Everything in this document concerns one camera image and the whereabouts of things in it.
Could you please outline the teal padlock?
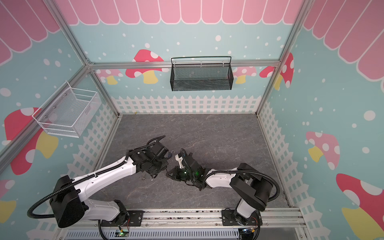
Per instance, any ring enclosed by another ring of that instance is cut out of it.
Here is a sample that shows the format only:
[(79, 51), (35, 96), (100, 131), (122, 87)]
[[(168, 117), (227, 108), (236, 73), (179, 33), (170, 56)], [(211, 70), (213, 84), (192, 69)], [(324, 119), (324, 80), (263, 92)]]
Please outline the teal padlock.
[(168, 152), (167, 158), (170, 159), (175, 155), (174, 151)]

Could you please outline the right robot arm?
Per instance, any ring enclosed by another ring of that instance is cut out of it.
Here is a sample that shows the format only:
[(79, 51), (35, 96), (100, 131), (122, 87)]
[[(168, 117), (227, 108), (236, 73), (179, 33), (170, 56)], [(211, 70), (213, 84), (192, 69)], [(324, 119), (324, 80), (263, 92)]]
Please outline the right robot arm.
[(206, 188), (233, 189), (241, 198), (233, 213), (241, 225), (264, 211), (281, 192), (277, 181), (246, 163), (230, 170), (206, 169), (184, 149), (176, 156), (176, 161), (179, 165), (167, 172), (171, 180), (187, 183), (200, 191)]

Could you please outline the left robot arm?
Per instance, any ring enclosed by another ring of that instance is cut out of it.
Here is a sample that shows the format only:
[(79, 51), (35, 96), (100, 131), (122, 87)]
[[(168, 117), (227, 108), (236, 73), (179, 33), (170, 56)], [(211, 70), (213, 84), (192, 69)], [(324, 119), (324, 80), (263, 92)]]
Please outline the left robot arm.
[(99, 190), (128, 176), (146, 172), (155, 178), (164, 171), (172, 153), (160, 142), (147, 147), (128, 150), (118, 161), (84, 176), (71, 179), (64, 176), (57, 181), (57, 195), (50, 205), (59, 228), (70, 227), (77, 222), (105, 221), (117, 226), (125, 225), (130, 215), (119, 200), (97, 201), (91, 196)]

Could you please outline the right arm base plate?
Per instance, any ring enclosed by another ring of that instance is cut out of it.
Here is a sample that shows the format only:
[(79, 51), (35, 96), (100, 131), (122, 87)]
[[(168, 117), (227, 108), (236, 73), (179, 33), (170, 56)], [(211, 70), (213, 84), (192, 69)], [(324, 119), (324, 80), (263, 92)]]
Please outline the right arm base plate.
[(223, 226), (262, 226), (263, 221), (260, 212), (255, 210), (249, 218), (245, 218), (237, 213), (235, 210), (226, 208), (221, 211)]

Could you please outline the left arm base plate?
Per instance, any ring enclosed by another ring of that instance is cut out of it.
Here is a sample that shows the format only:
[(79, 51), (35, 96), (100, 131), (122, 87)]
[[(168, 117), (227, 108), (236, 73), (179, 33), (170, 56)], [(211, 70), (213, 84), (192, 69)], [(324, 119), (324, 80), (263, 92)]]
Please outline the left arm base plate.
[(119, 214), (114, 220), (101, 221), (102, 227), (140, 227), (144, 219), (144, 211), (127, 211)]

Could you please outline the black mesh wall basket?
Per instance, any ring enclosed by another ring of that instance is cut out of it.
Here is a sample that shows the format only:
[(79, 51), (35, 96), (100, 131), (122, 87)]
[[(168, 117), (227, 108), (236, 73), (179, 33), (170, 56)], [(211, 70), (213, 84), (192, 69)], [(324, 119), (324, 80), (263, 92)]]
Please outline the black mesh wall basket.
[(227, 91), (234, 82), (232, 57), (171, 58), (172, 91)]

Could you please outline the white mesh wall basket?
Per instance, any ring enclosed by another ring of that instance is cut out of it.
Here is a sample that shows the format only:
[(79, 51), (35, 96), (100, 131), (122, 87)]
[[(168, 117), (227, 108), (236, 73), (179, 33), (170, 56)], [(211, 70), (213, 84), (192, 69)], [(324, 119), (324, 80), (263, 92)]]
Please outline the white mesh wall basket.
[(48, 135), (79, 138), (101, 104), (98, 92), (73, 88), (65, 82), (32, 118)]

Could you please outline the aluminium front rail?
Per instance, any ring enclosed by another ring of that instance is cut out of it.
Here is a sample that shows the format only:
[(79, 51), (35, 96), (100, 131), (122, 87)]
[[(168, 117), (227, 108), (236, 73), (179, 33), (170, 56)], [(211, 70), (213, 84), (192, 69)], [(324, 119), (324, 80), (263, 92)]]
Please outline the aluminium front rail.
[[(143, 209), (130, 212), (128, 227), (131, 229), (165, 228), (224, 228), (242, 226), (222, 215), (221, 208), (200, 209)], [(306, 223), (298, 208), (267, 208), (261, 212), (264, 228), (305, 228)]]

